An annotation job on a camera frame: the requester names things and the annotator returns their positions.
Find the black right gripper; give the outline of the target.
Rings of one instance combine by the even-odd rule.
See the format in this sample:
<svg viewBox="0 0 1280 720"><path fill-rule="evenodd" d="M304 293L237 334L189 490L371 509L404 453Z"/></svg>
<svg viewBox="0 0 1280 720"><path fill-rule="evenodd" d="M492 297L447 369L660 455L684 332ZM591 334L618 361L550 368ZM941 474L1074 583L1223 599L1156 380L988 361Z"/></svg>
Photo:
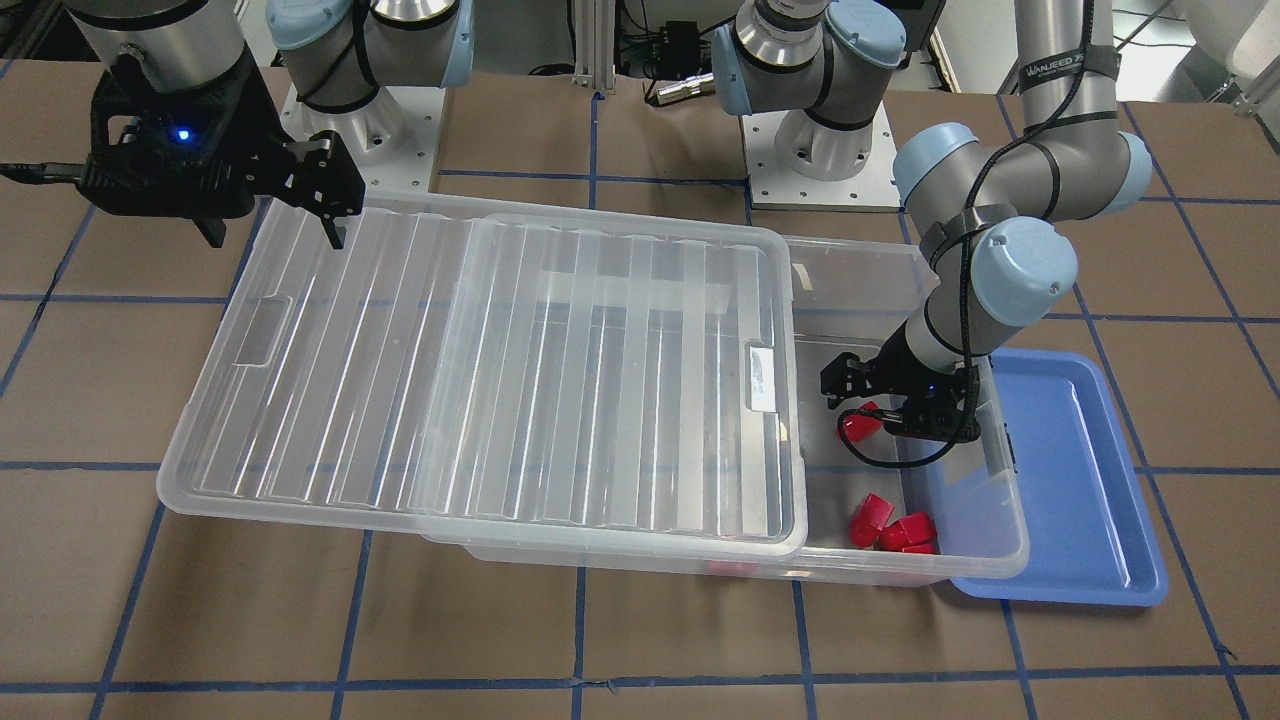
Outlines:
<svg viewBox="0 0 1280 720"><path fill-rule="evenodd" d="M224 219L244 217L256 195L276 195L316 217L334 250L344 220L364 210L365 181L334 129L305 141L284 132L252 53L206 85L163 92L138 50L116 54L91 101L90 155L78 190L123 217L189 219L223 249Z"/></svg>

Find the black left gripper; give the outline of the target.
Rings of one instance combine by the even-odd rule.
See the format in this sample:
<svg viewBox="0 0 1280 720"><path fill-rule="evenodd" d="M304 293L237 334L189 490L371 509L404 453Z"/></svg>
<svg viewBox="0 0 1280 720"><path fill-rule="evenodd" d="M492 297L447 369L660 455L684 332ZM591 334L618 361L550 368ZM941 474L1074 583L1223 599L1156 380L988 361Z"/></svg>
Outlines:
<svg viewBox="0 0 1280 720"><path fill-rule="evenodd" d="M833 411L850 398L901 398L882 407L882 430L897 437L968 445L980 438L977 419L980 380L975 366L938 373L928 366L892 366L873 357L840 354L820 369L820 395Z"/></svg>

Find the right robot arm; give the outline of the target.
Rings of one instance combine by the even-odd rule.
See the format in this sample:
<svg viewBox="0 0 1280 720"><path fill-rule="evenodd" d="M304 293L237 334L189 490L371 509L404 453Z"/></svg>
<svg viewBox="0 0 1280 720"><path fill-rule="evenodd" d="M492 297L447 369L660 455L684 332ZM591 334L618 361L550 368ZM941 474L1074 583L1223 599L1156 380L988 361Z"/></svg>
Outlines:
<svg viewBox="0 0 1280 720"><path fill-rule="evenodd" d="M308 126L293 135L228 1L69 1L102 63L90 154L69 170L96 208L180 218L221 247L257 197L311 213L342 249L364 209L358 160L393 145L394 87L451 88L474 64L471 1L270 1L268 31Z"/></svg>

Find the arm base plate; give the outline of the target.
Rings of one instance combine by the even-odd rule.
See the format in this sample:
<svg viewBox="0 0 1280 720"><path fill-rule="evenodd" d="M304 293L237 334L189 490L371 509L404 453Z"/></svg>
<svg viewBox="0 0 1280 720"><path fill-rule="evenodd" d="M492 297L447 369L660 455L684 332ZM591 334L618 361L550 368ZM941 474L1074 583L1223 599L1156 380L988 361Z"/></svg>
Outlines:
<svg viewBox="0 0 1280 720"><path fill-rule="evenodd" d="M740 118L751 205L760 210L897 211L897 145L884 104L870 124L836 131L805 111Z"/></svg>
<svg viewBox="0 0 1280 720"><path fill-rule="evenodd" d="M282 123L296 138L339 132L370 197L410 201L430 190L445 99L443 88L389 87L365 108L330 115L305 106L289 87Z"/></svg>

